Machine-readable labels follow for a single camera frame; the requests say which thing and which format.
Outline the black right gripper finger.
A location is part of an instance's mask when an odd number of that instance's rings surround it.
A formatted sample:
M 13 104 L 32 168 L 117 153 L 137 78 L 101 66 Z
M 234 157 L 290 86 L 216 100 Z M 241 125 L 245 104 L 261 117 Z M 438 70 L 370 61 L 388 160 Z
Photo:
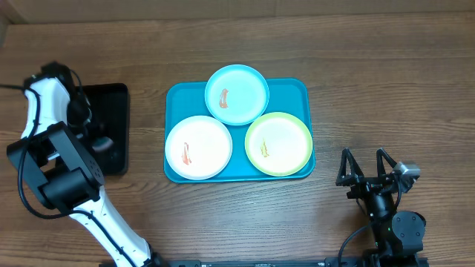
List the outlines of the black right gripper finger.
M 391 167 L 394 168 L 397 163 L 396 161 L 386 152 L 385 149 L 379 148 L 376 151 L 376 165 L 377 165 L 377 174 L 378 177 L 383 177 L 386 175 L 386 170 L 384 168 L 384 163 L 383 160 L 386 161 L 386 163 Z
M 338 170 L 338 179 L 363 178 L 364 174 L 356 162 L 349 148 L 341 152 L 341 164 Z

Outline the green rimmed plate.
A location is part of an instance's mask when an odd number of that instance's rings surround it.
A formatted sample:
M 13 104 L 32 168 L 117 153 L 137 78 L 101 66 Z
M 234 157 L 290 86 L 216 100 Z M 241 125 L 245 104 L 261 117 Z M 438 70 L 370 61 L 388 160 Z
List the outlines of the green rimmed plate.
M 273 177 L 296 174 L 313 152 L 309 128 L 298 117 L 284 112 L 257 118 L 246 132 L 244 145 L 252 165 Z

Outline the light blue plate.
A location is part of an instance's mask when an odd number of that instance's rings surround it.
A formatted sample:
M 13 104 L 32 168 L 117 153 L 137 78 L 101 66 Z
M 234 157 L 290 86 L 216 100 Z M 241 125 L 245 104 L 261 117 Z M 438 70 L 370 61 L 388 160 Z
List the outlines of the light blue plate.
M 227 125 L 248 125 L 263 114 L 270 92 L 266 79 L 247 65 L 227 65 L 214 72 L 205 86 L 209 113 Z

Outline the white plate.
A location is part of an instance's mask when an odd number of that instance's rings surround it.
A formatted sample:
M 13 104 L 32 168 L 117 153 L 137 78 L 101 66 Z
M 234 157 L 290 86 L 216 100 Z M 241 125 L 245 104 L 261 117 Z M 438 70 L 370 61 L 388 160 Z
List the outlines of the white plate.
M 165 142 L 166 161 L 179 176 L 205 180 L 229 163 L 233 141 L 227 127 L 210 116 L 190 116 L 178 122 Z

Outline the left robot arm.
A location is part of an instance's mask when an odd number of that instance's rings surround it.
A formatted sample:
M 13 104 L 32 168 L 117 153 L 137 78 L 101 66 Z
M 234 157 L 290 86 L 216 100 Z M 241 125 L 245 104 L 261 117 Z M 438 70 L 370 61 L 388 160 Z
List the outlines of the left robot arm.
M 51 62 L 19 90 L 28 101 L 19 141 L 7 146 L 24 207 L 35 217 L 70 217 L 112 257 L 113 266 L 167 266 L 122 218 L 105 177 L 128 170 L 130 95 L 123 83 L 83 85 Z

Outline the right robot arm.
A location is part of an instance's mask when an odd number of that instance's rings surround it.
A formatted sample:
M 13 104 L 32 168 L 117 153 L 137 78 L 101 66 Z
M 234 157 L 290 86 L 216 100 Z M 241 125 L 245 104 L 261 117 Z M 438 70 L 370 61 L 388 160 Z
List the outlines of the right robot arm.
M 369 223 L 354 231 L 342 243 L 337 266 L 427 266 L 423 250 L 426 219 L 414 211 L 400 211 L 402 195 L 420 177 L 421 170 L 413 162 L 397 162 L 382 148 L 376 152 L 377 175 L 366 177 L 349 148 L 341 153 L 341 164 L 335 181 L 348 187 L 347 198 L 355 200 Z M 347 244 L 360 233 L 371 230 L 375 247 L 360 257 L 344 257 Z

